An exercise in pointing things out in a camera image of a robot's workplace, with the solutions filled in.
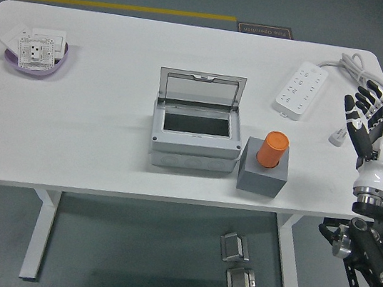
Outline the robot right hand white black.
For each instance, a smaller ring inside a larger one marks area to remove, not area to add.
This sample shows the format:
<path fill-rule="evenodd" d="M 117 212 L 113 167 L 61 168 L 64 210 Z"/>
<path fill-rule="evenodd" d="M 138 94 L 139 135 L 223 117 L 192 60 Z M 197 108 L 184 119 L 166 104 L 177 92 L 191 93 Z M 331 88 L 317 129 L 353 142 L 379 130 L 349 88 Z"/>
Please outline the robot right hand white black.
<path fill-rule="evenodd" d="M 383 199 L 383 88 L 373 80 L 358 92 L 346 95 L 346 127 L 357 153 L 359 173 L 353 194 L 372 194 Z"/>

